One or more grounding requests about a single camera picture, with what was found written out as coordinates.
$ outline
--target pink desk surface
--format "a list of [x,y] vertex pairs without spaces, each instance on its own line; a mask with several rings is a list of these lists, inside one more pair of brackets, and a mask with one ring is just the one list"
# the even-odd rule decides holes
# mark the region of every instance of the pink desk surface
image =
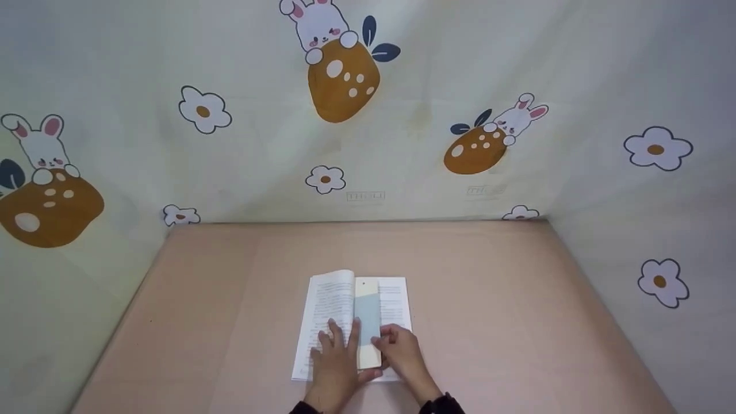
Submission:
[[[546,222],[176,228],[73,413],[287,413],[309,277],[405,276],[414,333],[470,413],[673,413]],[[371,384],[346,413],[416,413]]]

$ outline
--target person's left hand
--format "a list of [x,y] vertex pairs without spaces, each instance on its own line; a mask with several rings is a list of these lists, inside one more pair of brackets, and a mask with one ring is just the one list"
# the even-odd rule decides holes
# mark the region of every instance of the person's left hand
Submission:
[[311,350],[314,361],[314,382],[304,397],[304,402],[320,413],[337,414],[350,400],[360,386],[383,375],[380,369],[370,369],[358,373],[358,336],[361,321],[353,321],[353,330],[347,341],[342,329],[334,320],[328,321],[333,338],[323,331],[319,332],[322,352]]

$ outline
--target book page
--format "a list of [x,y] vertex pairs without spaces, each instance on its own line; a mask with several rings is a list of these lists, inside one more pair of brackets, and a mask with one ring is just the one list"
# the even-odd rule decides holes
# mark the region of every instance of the book page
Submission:
[[349,270],[337,270],[309,279],[297,355],[294,358],[294,370],[291,372],[292,380],[311,380],[312,361],[309,351],[313,347],[322,350],[322,344],[317,339],[319,331],[332,335],[327,324],[328,319],[333,318],[342,328],[347,342],[353,327],[354,296],[355,275]]
[[[378,294],[381,296],[381,325],[396,323],[411,331],[411,314],[409,313],[409,297],[406,290],[406,278],[380,277]],[[383,376],[372,382],[400,381],[393,368],[383,372]]]

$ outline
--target flower illustration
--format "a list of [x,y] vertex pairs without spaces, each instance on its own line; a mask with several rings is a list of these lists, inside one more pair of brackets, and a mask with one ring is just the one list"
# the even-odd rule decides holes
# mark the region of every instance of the flower illustration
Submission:
[[345,180],[342,179],[343,171],[334,166],[328,168],[324,165],[315,166],[311,174],[304,182],[308,186],[314,187],[318,193],[324,195],[329,194],[332,190],[342,190],[345,188]]
[[199,222],[196,208],[179,208],[173,204],[163,208],[163,222],[171,227],[174,224],[190,224]]
[[639,288],[647,295],[656,296],[662,305],[671,309],[690,297],[690,290],[680,280],[680,265],[672,259],[661,262],[649,259],[644,262]]
[[633,135],[623,142],[631,153],[629,160],[638,166],[656,165],[664,171],[674,171],[682,165],[682,159],[690,155],[693,145],[677,139],[665,127],[649,127],[642,135]]
[[503,216],[504,220],[527,220],[536,219],[539,217],[539,212],[533,208],[527,208],[523,204],[520,204],[511,209],[511,212]]
[[182,87],[182,99],[179,113],[194,123],[201,133],[213,133],[215,129],[227,127],[233,121],[233,117],[225,110],[225,101],[217,94],[202,94],[197,88],[187,85]]

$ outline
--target fabric backdrop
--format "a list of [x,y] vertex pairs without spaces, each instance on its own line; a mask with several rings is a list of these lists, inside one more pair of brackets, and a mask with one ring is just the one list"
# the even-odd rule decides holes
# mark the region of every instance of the fabric backdrop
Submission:
[[4,4],[0,411],[69,409],[174,226],[547,218],[732,412],[732,1],[320,1]]

